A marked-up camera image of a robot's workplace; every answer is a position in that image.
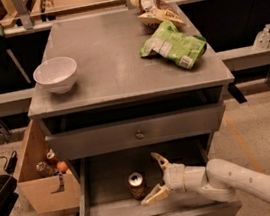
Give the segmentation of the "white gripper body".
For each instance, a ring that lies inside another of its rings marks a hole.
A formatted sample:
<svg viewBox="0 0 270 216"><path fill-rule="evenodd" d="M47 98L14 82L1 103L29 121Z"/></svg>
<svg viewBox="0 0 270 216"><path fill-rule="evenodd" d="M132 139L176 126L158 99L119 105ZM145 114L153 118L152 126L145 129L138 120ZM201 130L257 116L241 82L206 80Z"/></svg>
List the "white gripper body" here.
<svg viewBox="0 0 270 216"><path fill-rule="evenodd" d="M185 165L179 163L170 163L165 167L163 172L163 181L164 184L168 187L168 189L170 189L171 191L185 189L184 171Z"/></svg>

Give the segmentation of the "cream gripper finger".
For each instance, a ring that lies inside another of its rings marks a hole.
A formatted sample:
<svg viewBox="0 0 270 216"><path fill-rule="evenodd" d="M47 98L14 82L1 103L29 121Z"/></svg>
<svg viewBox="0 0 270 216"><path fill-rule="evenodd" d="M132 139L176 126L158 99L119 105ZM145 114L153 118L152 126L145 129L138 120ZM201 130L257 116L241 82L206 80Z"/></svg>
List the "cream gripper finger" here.
<svg viewBox="0 0 270 216"><path fill-rule="evenodd" d="M159 164L160 168L162 170L166 170L166 168L169 166L169 161L163 157L162 155L158 154L157 152L152 152L151 157L153 157L155 160L157 160L157 163Z"/></svg>
<svg viewBox="0 0 270 216"><path fill-rule="evenodd" d="M166 185L162 186L158 183L152 189L152 191L141 201L141 205L151 206L154 203L166 199L171 194L171 192L172 191Z"/></svg>

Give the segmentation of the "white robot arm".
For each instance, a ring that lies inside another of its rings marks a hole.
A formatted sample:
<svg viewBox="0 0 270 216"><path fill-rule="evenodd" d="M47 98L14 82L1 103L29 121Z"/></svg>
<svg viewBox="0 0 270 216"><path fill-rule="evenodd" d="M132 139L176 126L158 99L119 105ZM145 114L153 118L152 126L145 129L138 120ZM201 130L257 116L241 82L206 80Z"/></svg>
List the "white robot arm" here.
<svg viewBox="0 0 270 216"><path fill-rule="evenodd" d="M227 160L211 159L204 167L170 163L165 157L152 152L163 172L164 185L157 184L141 201L150 206L166 199L172 192L195 192L204 198L227 202L241 190L270 204L270 175L256 172Z"/></svg>

